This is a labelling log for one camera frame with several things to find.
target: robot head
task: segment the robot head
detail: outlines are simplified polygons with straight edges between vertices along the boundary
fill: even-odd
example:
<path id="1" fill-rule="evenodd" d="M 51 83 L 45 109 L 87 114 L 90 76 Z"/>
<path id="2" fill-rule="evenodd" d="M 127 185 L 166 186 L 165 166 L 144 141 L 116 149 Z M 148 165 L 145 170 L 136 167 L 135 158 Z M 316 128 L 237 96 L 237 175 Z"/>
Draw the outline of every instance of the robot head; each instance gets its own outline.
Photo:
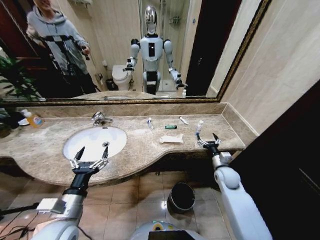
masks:
<path id="1" fill-rule="evenodd" d="M 153 35 L 156 33 L 157 28 L 157 13 L 154 6 L 147 6 L 144 12 L 144 19 L 148 34 Z"/>

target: humanoid robot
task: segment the humanoid robot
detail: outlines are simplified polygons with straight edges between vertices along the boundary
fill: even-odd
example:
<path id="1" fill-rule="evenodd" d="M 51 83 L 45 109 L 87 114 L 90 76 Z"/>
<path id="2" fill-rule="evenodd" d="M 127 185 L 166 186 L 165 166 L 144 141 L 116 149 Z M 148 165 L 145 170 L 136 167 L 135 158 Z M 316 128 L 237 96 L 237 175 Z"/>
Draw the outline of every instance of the humanoid robot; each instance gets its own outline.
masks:
<path id="1" fill-rule="evenodd" d="M 173 67 L 173 47 L 172 42 L 167 39 L 162 40 L 156 34 L 157 13 L 156 8 L 147 6 L 144 13 L 147 34 L 140 40 L 131 40 L 131 56 L 127 58 L 126 68 L 123 71 L 134 71 L 138 61 L 138 53 L 141 50 L 143 61 L 143 89 L 149 94 L 156 94 L 160 83 L 161 73 L 158 71 L 159 62 L 164 53 L 169 66 L 169 73 L 175 82 L 176 89 L 186 87 L 182 83 L 181 73 Z"/>

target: trash can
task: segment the trash can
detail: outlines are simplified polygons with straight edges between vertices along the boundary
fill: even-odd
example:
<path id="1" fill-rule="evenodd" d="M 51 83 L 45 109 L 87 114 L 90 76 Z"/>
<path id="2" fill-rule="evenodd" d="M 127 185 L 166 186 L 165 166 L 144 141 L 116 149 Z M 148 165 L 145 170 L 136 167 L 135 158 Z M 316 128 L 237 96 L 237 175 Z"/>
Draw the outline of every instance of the trash can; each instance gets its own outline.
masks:
<path id="1" fill-rule="evenodd" d="M 191 210 L 195 204 L 194 190 L 184 182 L 176 183 L 169 194 L 167 204 L 179 214 Z"/>
<path id="2" fill-rule="evenodd" d="M 118 86 L 115 84 L 114 80 L 112 78 L 109 78 L 105 81 L 106 87 L 109 89 L 109 91 L 116 91 L 118 90 Z"/>

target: chrome faucet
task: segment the chrome faucet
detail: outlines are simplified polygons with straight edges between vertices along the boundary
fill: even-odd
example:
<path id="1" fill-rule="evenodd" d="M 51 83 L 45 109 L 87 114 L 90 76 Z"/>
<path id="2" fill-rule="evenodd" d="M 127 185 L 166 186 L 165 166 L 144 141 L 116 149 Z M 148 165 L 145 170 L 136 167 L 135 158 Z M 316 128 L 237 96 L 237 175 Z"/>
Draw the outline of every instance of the chrome faucet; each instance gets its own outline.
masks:
<path id="1" fill-rule="evenodd" d="M 91 117 L 91 120 L 94 121 L 93 126 L 103 125 L 105 123 L 112 123 L 114 120 L 111 118 L 106 118 L 102 112 L 97 111 Z"/>

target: white sink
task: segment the white sink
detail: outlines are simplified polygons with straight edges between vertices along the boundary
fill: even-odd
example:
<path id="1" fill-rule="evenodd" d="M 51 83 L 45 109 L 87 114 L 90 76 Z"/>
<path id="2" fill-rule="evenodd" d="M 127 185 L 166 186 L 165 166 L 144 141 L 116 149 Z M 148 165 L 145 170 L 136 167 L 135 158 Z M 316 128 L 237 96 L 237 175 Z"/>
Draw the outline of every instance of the white sink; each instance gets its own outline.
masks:
<path id="1" fill-rule="evenodd" d="M 127 143 L 126 133 L 116 127 L 93 127 L 77 132 L 64 144 L 63 155 L 67 159 L 73 159 L 76 153 L 83 147 L 82 162 L 95 162 L 101 159 L 104 150 L 104 142 L 109 142 L 108 158 L 119 153 Z"/>

